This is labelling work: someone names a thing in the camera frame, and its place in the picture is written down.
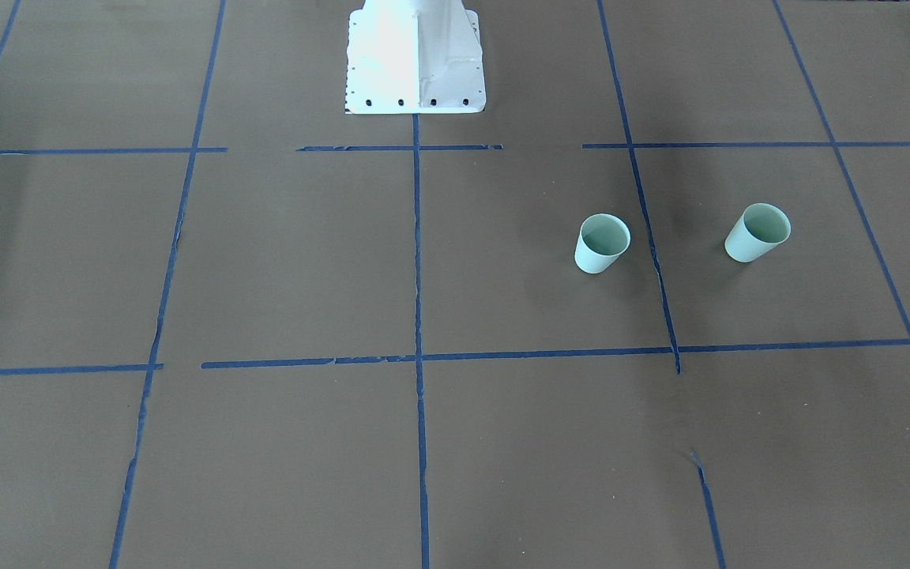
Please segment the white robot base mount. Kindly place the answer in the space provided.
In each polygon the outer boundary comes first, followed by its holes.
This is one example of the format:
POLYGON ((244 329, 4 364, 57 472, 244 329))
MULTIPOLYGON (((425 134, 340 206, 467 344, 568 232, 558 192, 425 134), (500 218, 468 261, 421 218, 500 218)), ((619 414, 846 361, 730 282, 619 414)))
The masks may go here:
POLYGON ((483 37, 462 1, 365 1, 348 21, 344 112, 480 113, 483 37))

